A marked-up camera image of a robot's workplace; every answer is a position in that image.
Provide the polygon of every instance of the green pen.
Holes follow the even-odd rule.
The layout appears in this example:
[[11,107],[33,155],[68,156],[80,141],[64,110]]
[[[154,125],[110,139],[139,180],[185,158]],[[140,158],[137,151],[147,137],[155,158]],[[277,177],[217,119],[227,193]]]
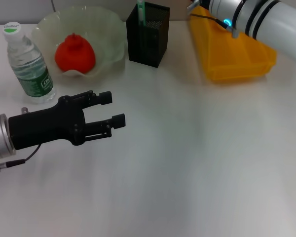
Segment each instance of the green pen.
[[146,26],[145,0],[137,0],[139,25]]

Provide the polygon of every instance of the water bottle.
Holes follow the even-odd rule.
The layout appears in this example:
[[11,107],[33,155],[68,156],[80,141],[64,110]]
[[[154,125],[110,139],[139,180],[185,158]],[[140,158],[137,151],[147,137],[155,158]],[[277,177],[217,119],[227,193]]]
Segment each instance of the water bottle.
[[3,28],[8,42],[8,59],[12,70],[34,103],[45,103],[55,97],[53,80],[40,50],[25,36],[21,24],[7,23]]

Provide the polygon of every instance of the yellow plastic container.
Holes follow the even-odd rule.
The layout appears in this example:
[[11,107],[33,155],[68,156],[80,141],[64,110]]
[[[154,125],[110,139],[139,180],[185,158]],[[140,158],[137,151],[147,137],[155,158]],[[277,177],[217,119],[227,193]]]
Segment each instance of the yellow plastic container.
[[[194,14],[211,16],[197,7]],[[263,76],[276,64],[277,53],[240,33],[231,37],[215,21],[191,16],[191,32],[206,76],[214,83],[235,83]]]

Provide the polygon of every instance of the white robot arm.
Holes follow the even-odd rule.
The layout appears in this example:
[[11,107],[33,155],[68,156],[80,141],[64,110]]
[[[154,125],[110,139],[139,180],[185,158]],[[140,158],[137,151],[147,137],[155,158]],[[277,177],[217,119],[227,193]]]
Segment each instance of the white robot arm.
[[296,62],[296,9],[279,0],[194,0],[233,29],[265,43]]

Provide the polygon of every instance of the white table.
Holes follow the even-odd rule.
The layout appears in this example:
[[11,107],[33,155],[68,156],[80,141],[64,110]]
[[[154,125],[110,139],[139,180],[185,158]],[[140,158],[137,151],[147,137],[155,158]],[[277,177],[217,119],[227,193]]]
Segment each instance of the white table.
[[[30,32],[33,25],[26,25]],[[32,105],[0,26],[0,114]],[[42,145],[0,174],[0,237],[296,237],[296,65],[266,79],[207,83],[186,22],[158,69],[126,56],[97,81],[55,79],[57,97],[110,90],[87,122],[125,113],[113,137]],[[13,159],[27,157],[34,148]]]

